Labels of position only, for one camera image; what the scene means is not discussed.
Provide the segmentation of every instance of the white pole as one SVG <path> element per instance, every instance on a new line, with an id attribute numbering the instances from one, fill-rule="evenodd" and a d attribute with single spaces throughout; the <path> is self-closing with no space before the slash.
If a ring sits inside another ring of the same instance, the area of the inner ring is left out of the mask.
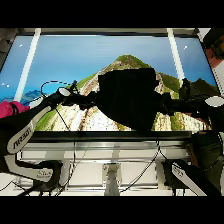
<path id="1" fill-rule="evenodd" d="M 21 74 L 21 77 L 20 77 L 20 80 L 19 80 L 19 85 L 18 85 L 17 90 L 16 90 L 16 94 L 15 94 L 15 97 L 14 97 L 15 101 L 20 102 L 20 100 L 22 99 L 23 91 L 24 91 L 24 88 L 25 88 L 25 85 L 26 85 L 26 81 L 27 81 L 27 78 L 28 78 L 30 67 L 31 67 L 31 64 L 32 64 L 32 61 L 33 61 L 33 58 L 34 58 L 36 48 L 37 48 L 37 42 L 39 40 L 40 33 L 41 33 L 41 28 L 36 28 L 35 29 L 35 34 L 34 34 L 33 39 L 32 39 L 32 42 L 30 44 L 29 53 L 27 55 L 26 62 L 24 64 L 23 71 L 22 71 L 22 74 Z"/>
<path id="2" fill-rule="evenodd" d="M 182 68 L 180 56 L 179 56 L 179 53 L 178 53 L 177 44 L 176 44 L 176 41 L 175 41 L 175 38 L 174 38 L 174 35 L 173 35 L 173 29 L 172 28 L 167 28 L 167 33 L 168 33 L 168 38 L 169 38 L 169 41 L 170 41 L 170 46 L 171 46 L 173 59 L 174 59 L 174 63 L 175 63 L 175 66 L 176 66 L 180 86 L 182 86 L 182 83 L 183 83 L 182 79 L 184 79 L 185 76 L 184 76 L 184 70 Z"/>

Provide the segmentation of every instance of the pink sleeve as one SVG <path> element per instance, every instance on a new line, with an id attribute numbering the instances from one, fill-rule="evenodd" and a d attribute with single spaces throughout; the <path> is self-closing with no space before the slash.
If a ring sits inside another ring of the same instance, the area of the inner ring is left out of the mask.
<path id="1" fill-rule="evenodd" d="M 29 106 L 24 106 L 23 104 L 17 101 L 12 101 L 12 103 L 15 106 L 17 106 L 19 113 L 22 113 L 30 109 Z M 3 101 L 2 103 L 0 103 L 0 118 L 12 116 L 12 115 L 13 115 L 13 109 L 12 109 L 11 102 Z"/>

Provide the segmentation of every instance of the television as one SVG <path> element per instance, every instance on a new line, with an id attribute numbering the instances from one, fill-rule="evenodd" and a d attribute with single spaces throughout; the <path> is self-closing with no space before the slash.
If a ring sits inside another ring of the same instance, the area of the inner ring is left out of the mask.
<path id="1" fill-rule="evenodd" d="M 43 83 L 56 80 L 65 83 L 78 82 L 81 94 L 98 91 L 98 75 L 122 69 L 153 67 L 160 81 L 156 91 L 170 92 L 179 98 L 181 87 L 174 53 L 168 36 L 135 35 L 41 35 L 35 49 L 33 36 L 17 36 L 0 73 L 0 101 L 18 100 L 30 105 L 41 96 Z M 178 55 L 185 78 L 195 82 L 203 79 L 213 88 L 218 87 L 197 37 L 175 37 Z M 33 58 L 28 59 L 30 51 Z M 28 69 L 28 76 L 22 77 Z M 46 95 L 58 87 L 50 83 L 44 86 Z M 58 106 L 58 111 L 71 131 L 132 131 L 119 124 L 97 107 L 80 110 L 78 105 Z M 37 131 L 68 131 L 56 110 L 44 115 L 36 126 Z M 174 116 L 157 113 L 152 130 L 199 131 L 209 129 L 203 121 L 183 113 Z"/>

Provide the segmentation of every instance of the black bag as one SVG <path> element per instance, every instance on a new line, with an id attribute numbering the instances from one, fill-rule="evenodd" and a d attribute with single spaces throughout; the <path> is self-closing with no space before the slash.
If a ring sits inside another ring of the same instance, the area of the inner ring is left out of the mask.
<path id="1" fill-rule="evenodd" d="M 153 68 L 114 70 L 98 76 L 97 107 L 110 119 L 135 130 L 151 130 L 161 100 Z"/>

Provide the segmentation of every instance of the sky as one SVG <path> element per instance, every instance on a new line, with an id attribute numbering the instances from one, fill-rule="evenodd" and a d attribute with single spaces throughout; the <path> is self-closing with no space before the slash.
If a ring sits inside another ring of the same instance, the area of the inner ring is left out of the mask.
<path id="1" fill-rule="evenodd" d="M 216 85 L 198 39 L 175 38 L 185 77 Z M 0 98 L 14 97 L 32 36 L 18 36 L 0 73 Z M 168 37 L 150 36 L 40 36 L 24 93 L 39 90 L 50 80 L 72 83 L 111 64 L 122 54 L 131 54 L 155 68 L 177 76 Z M 44 87 L 53 93 L 58 85 Z"/>

